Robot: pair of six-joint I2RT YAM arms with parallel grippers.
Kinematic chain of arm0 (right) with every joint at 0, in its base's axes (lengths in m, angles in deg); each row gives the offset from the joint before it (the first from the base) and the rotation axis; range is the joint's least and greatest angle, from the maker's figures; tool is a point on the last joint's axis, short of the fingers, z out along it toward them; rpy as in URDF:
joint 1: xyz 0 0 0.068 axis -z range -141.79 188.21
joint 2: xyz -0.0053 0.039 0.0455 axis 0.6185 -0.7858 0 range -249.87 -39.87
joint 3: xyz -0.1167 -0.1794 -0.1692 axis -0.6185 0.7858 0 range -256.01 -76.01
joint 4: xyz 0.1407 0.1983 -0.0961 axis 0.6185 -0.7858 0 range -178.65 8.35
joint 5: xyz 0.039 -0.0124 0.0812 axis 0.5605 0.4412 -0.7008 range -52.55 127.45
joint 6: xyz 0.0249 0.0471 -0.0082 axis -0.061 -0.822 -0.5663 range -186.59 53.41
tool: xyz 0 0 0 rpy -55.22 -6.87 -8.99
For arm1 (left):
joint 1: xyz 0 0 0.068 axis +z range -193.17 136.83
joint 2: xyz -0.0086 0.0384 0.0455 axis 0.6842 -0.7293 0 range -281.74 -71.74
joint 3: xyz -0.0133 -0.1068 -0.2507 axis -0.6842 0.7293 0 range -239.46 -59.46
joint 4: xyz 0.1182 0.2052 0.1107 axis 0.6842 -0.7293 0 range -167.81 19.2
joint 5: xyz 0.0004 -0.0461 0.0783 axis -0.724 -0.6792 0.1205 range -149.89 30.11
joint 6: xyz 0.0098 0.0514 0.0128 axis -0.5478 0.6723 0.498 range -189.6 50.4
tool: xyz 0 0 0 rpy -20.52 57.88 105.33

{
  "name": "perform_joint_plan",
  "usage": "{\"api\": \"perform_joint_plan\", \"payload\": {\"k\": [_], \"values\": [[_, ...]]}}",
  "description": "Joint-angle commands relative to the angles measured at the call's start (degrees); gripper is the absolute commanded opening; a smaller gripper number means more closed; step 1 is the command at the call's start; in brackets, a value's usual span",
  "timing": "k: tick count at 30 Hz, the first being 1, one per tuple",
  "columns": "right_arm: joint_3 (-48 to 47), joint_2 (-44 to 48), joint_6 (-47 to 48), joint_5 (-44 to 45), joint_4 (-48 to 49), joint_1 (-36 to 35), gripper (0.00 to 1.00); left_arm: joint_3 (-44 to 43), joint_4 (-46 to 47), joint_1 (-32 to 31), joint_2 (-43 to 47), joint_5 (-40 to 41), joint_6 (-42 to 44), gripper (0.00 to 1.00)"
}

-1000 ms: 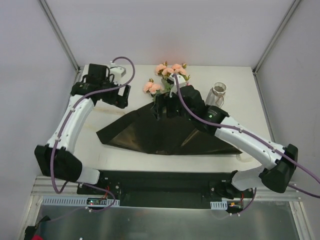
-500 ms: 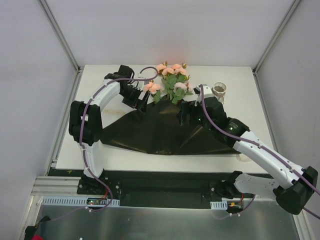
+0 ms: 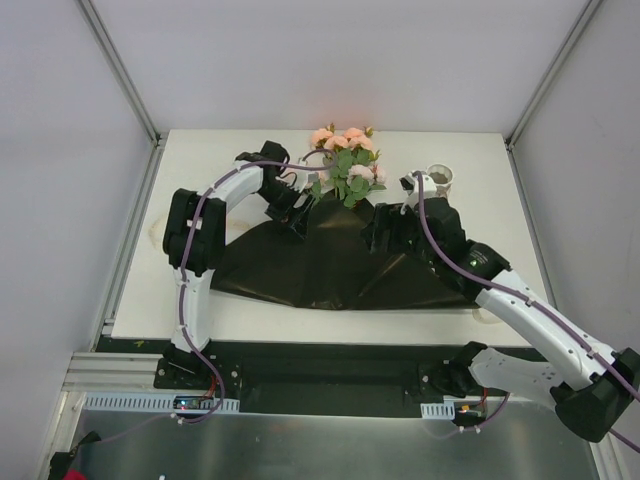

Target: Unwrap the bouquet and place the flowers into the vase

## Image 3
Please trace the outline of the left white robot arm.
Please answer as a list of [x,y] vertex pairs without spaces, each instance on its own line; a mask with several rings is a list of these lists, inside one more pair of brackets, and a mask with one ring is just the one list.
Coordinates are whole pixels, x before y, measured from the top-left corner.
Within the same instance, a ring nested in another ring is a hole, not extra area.
[[205,320],[213,274],[226,248],[227,214],[257,194],[267,202],[265,214],[278,233],[294,240],[306,236],[312,200],[302,198],[302,182],[310,171],[294,169],[287,178],[289,160],[281,144],[267,141],[257,153],[239,154],[233,169],[206,188],[173,194],[162,249],[173,269],[177,300],[175,329],[163,357],[188,388],[202,388],[211,377],[210,363],[199,355],[210,342]]

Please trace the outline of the pale pink rose stem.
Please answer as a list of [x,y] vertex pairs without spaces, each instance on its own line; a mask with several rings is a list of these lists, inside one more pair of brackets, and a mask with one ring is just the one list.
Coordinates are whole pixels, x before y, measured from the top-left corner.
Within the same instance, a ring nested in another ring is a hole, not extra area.
[[369,166],[356,164],[348,172],[343,203],[353,208],[371,192],[386,189],[387,174],[382,166],[372,163]]

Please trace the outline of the black wrapping paper sheet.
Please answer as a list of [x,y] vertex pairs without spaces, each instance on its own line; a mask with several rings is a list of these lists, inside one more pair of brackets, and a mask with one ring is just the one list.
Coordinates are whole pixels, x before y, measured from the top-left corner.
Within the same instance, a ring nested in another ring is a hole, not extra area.
[[270,220],[226,246],[211,290],[316,310],[466,309],[472,302],[443,284],[428,264],[369,252],[361,236],[374,208],[346,208],[327,196],[310,211],[300,238]]

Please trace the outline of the orange rose stem with bud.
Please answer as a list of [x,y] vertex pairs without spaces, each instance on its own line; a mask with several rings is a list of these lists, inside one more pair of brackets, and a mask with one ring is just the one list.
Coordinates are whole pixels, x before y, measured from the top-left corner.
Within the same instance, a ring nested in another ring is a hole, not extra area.
[[332,187],[344,206],[353,208],[370,193],[384,190],[386,172],[379,164],[380,151],[373,146],[373,128],[352,127],[336,133],[330,127],[329,133],[320,145],[333,151],[338,161],[329,170],[325,184]]

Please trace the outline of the cream ribbon strip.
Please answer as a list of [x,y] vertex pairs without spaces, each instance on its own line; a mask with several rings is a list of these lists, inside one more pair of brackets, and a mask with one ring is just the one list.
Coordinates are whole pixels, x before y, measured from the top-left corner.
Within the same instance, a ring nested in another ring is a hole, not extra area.
[[493,313],[484,308],[473,308],[471,310],[473,319],[483,325],[500,324],[501,320]]

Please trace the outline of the peach rose stem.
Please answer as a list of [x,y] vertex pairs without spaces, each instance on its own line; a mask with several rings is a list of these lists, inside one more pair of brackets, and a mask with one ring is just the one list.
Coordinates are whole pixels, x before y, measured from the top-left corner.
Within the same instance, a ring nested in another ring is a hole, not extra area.
[[332,124],[313,132],[310,139],[313,149],[325,150],[322,164],[329,165],[334,156],[345,156],[351,153],[349,140],[337,132]]
[[308,189],[308,194],[313,199],[313,202],[315,204],[320,202],[323,196],[325,195],[323,187],[324,187],[323,183],[320,180],[317,180],[313,182]]

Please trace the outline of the peach rose stem top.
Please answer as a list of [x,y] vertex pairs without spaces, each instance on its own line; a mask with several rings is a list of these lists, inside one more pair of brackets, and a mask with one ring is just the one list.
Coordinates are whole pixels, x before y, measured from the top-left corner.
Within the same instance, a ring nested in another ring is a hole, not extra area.
[[313,132],[310,139],[313,149],[325,150],[322,164],[329,165],[334,156],[345,156],[351,153],[349,140],[337,132],[332,124]]

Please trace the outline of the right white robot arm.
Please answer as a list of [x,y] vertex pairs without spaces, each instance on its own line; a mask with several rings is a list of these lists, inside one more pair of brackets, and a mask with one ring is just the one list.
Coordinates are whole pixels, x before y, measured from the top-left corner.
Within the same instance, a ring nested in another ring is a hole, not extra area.
[[592,443],[612,432],[638,399],[638,352],[597,340],[542,300],[504,257],[467,238],[446,199],[378,204],[362,235],[372,252],[426,262],[443,284],[502,320],[543,357],[522,360],[470,342],[450,362],[455,395],[481,387],[514,393],[550,408]]

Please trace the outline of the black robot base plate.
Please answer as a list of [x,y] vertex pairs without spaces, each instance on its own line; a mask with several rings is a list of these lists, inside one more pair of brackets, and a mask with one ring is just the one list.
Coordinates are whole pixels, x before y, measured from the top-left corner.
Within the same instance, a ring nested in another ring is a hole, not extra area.
[[155,354],[157,390],[216,391],[243,413],[417,418],[420,407],[460,393],[446,368],[460,346],[213,341],[206,362],[166,340],[106,338],[100,353]]

